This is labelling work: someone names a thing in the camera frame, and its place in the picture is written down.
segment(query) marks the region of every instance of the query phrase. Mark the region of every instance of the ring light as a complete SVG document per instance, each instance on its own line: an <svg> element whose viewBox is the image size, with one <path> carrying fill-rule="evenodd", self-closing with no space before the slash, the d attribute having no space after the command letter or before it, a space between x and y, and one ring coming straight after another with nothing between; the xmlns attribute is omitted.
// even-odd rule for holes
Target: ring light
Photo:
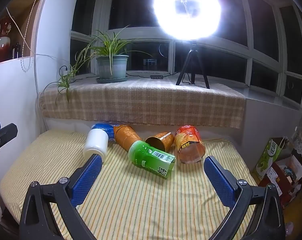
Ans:
<svg viewBox="0 0 302 240"><path fill-rule="evenodd" d="M177 8L183 3L185 12ZM188 6L196 4L196 15ZM221 7L218 0L154 0L155 15L161 28L179 40L197 40L213 34L219 24Z"/></svg>

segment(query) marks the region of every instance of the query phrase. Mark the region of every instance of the green bottle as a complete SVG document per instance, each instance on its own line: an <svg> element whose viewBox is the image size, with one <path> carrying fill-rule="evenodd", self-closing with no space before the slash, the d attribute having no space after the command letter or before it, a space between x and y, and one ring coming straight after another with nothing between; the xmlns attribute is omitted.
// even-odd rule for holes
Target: green bottle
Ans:
<svg viewBox="0 0 302 240"><path fill-rule="evenodd" d="M129 149L128 157L134 165L163 178L168 178L175 163L175 156L160 151L143 141L136 141Z"/></svg>

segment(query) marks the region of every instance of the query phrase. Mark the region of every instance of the bed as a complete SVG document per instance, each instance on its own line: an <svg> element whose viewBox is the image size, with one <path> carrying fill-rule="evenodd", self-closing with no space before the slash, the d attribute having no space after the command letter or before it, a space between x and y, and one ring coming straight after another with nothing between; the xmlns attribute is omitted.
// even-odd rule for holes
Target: bed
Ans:
<svg viewBox="0 0 302 240"><path fill-rule="evenodd" d="M31 181L55 183L69 177L85 160L86 135L49 130L15 161L0 183L1 197L17 222ZM213 155L237 179L255 185L248 168L227 140L204 141ZM71 239L56 204L51 204L64 239ZM235 236L240 239L253 213L250 206ZM209 239L229 208L224 207L203 171L203 161L177 161L168 179L134 166L127 152L109 144L102 171L84 203L77 207L97 239Z"/></svg>

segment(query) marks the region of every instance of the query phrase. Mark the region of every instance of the orange plastic cup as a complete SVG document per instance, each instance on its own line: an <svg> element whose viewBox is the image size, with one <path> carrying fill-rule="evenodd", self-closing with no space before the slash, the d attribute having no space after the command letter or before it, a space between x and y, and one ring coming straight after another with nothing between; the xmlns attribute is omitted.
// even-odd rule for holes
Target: orange plastic cup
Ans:
<svg viewBox="0 0 302 240"><path fill-rule="evenodd" d="M145 142L163 152L169 152L174 142L174 136L170 132L162 132L147 138Z"/></svg>
<svg viewBox="0 0 302 240"><path fill-rule="evenodd" d="M127 152L136 141L141 141L141 138L136 134L133 128L129 125L120 125L114 127L114 137L116 142Z"/></svg>

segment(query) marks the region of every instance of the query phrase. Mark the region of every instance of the white bottle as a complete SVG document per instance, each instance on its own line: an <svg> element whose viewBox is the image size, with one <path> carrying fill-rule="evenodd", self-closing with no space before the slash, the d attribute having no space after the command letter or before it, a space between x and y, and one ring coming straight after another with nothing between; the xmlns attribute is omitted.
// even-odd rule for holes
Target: white bottle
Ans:
<svg viewBox="0 0 302 240"><path fill-rule="evenodd" d="M102 162L105 161L107 156L109 136L102 129L92 129L86 138L83 156L87 161L92 154L98 154L102 158Z"/></svg>

